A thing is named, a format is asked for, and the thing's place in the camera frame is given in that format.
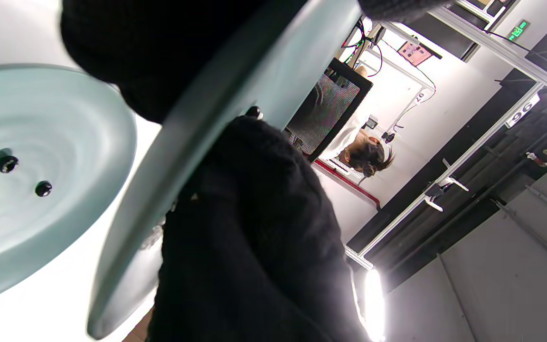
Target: black screw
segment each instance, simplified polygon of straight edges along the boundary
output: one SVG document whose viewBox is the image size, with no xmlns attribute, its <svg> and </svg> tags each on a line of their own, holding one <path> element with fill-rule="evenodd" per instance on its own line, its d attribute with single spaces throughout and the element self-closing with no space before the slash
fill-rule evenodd
<svg viewBox="0 0 547 342">
<path fill-rule="evenodd" d="M 39 197 L 46 197 L 52 192 L 52 184 L 48 181 L 41 181 L 35 187 L 35 193 Z"/>
<path fill-rule="evenodd" d="M 10 173 L 18 165 L 18 158 L 15 156 L 0 156 L 0 172 Z"/>
<path fill-rule="evenodd" d="M 246 116 L 251 116 L 251 117 L 259 117 L 259 114 L 261 114 L 261 109 L 258 106 L 252 106 L 246 112 Z"/>
</svg>

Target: green exit sign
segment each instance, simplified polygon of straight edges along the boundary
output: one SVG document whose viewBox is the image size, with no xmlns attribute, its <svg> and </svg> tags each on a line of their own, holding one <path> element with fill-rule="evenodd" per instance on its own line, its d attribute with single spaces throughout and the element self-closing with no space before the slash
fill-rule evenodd
<svg viewBox="0 0 547 342">
<path fill-rule="evenodd" d="M 525 30 L 529 27 L 529 25 L 531 25 L 530 22 L 528 22 L 526 20 L 521 20 L 517 24 L 517 26 L 514 29 L 512 29 L 512 32 L 510 32 L 510 34 L 508 34 L 508 39 L 510 39 L 511 41 L 515 41 L 521 35 L 523 35 L 523 33 L 525 33 Z"/>
</svg>

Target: white shirt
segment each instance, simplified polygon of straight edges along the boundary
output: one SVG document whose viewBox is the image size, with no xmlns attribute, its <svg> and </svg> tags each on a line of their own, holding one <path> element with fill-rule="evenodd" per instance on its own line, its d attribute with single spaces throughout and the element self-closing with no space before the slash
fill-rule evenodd
<svg viewBox="0 0 547 342">
<path fill-rule="evenodd" d="M 319 158 L 328 160 L 335 158 L 343 151 L 350 143 L 356 140 L 356 136 L 364 124 L 367 123 L 369 114 L 367 111 L 357 110 L 347 121 L 345 126 L 337 136 L 332 139 L 328 147 L 322 152 Z"/>
</svg>

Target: number label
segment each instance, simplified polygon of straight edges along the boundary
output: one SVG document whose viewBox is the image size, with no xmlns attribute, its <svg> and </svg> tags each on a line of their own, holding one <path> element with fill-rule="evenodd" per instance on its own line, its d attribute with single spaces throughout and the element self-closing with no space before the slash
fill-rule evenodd
<svg viewBox="0 0 547 342">
<path fill-rule="evenodd" d="M 525 117 L 529 113 L 529 111 L 540 101 L 539 96 L 536 94 L 534 97 L 532 97 L 524 106 L 516 112 L 508 121 L 506 121 L 506 127 L 511 128 L 514 126 L 520 119 Z"/>
</svg>

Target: dark hair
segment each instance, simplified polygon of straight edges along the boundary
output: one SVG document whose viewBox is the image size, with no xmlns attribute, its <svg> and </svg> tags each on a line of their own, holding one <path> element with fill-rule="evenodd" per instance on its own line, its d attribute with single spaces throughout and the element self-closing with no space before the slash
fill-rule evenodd
<svg viewBox="0 0 547 342">
<path fill-rule="evenodd" d="M 349 166 L 354 169 L 362 169 L 365 177 L 371 177 L 377 171 L 387 169 L 394 162 L 394 153 L 389 150 L 386 160 L 383 146 L 373 143 L 365 143 L 359 149 L 349 153 Z"/>
</svg>

